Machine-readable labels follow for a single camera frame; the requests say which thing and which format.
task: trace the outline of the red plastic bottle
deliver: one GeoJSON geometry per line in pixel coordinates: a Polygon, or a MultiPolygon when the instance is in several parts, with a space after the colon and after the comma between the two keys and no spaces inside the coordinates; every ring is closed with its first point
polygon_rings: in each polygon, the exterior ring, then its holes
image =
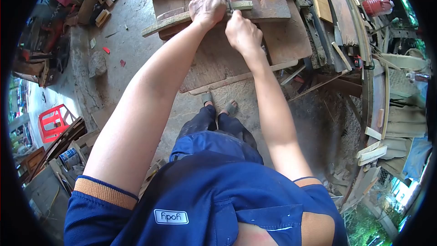
{"type": "Polygon", "coordinates": [[[379,16],[391,14],[395,4],[391,0],[366,0],[363,7],[369,16],[379,16]]]}

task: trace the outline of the black pants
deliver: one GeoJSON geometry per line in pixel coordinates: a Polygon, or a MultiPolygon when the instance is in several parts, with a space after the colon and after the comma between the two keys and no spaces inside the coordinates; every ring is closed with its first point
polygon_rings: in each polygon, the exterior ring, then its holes
{"type": "Polygon", "coordinates": [[[233,136],[241,141],[244,141],[253,149],[257,149],[257,142],[255,141],[253,135],[243,126],[242,123],[240,123],[237,118],[229,117],[226,113],[220,114],[217,117],[217,130],[216,114],[215,107],[211,105],[202,107],[199,113],[197,113],[193,119],[183,125],[178,139],[199,131],[210,130],[233,136]]]}

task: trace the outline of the sandal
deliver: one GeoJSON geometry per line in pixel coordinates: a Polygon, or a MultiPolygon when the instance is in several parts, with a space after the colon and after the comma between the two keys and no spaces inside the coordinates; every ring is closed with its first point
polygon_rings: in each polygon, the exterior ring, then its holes
{"type": "Polygon", "coordinates": [[[233,113],[235,113],[237,111],[237,107],[234,107],[234,105],[232,105],[233,102],[235,102],[234,99],[232,99],[231,101],[227,102],[226,105],[225,105],[225,110],[227,110],[229,112],[228,115],[231,115],[231,114],[233,114],[233,113]]]}
{"type": "Polygon", "coordinates": [[[203,106],[205,106],[205,103],[206,102],[213,102],[213,100],[212,100],[212,94],[211,94],[211,92],[205,92],[205,93],[202,93],[202,95],[201,95],[201,97],[202,97],[202,103],[203,103],[203,106]]]}

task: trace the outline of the blue shirt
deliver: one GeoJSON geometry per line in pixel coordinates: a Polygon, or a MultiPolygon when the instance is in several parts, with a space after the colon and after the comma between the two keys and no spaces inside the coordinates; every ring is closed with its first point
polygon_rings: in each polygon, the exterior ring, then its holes
{"type": "Polygon", "coordinates": [[[122,189],[79,176],[65,245],[232,245],[238,222],[267,230],[278,245],[347,245],[342,217],[318,179],[290,181],[244,146],[210,131],[182,137],[172,152],[178,160],[156,173],[138,203],[122,189]],[[187,142],[194,147],[183,152],[187,142]]]}

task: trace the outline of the workbench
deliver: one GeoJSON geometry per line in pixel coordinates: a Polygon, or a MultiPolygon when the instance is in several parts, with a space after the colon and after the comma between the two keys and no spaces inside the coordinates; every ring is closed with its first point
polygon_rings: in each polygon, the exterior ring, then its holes
{"type": "MultiPolygon", "coordinates": [[[[178,8],[188,11],[191,0],[152,1],[158,17],[178,8]]],[[[287,0],[287,3],[292,16],[289,21],[259,24],[272,70],[295,66],[298,59],[312,54],[311,44],[294,0],[287,0]]],[[[179,89],[181,93],[199,94],[204,90],[251,77],[243,57],[230,46],[225,28],[226,24],[219,24],[205,35],[179,89]]]]}

